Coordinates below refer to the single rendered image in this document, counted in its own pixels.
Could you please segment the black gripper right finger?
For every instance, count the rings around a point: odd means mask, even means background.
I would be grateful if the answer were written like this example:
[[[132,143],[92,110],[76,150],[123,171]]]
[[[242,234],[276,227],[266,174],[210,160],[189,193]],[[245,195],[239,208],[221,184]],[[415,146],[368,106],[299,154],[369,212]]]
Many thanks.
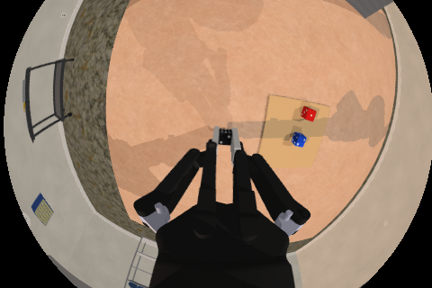
[[[263,156],[247,155],[243,143],[239,141],[238,128],[232,128],[230,155],[233,167],[233,202],[238,203],[238,236],[242,240],[251,241],[261,231],[251,180],[274,224],[286,232],[288,237],[295,234],[310,218],[311,213],[293,199]]]

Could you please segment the black die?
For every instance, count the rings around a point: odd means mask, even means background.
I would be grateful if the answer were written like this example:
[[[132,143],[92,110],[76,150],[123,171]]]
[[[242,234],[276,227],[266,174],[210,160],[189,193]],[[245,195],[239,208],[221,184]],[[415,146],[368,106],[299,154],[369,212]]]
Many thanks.
[[[220,129],[219,133],[219,145],[231,145],[232,130],[230,129]]]

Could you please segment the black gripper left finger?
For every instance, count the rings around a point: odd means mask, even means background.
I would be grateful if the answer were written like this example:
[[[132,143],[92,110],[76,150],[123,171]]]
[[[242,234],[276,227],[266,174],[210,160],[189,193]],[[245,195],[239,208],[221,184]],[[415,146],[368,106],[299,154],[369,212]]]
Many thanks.
[[[214,126],[206,150],[191,148],[167,174],[154,191],[136,200],[133,207],[143,224],[155,233],[170,221],[175,209],[195,175],[202,167],[194,234],[199,239],[211,239],[216,229],[216,164],[220,126]]]

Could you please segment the red die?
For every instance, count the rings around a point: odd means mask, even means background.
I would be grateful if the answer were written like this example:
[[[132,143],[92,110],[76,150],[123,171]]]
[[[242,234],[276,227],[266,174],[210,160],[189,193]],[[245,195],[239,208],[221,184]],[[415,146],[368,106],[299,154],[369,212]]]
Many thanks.
[[[302,112],[301,112],[301,117],[302,118],[304,118],[305,120],[313,122],[314,118],[315,118],[315,115],[316,115],[316,111],[315,110],[313,110],[313,109],[311,109],[309,107],[303,106],[303,109],[302,109]]]

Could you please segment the blue die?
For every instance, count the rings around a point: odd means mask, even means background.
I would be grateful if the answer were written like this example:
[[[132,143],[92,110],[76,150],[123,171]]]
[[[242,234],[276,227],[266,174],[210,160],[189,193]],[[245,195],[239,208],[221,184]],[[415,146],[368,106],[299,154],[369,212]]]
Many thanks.
[[[303,147],[306,139],[307,138],[302,133],[295,132],[292,137],[292,143],[294,146]]]

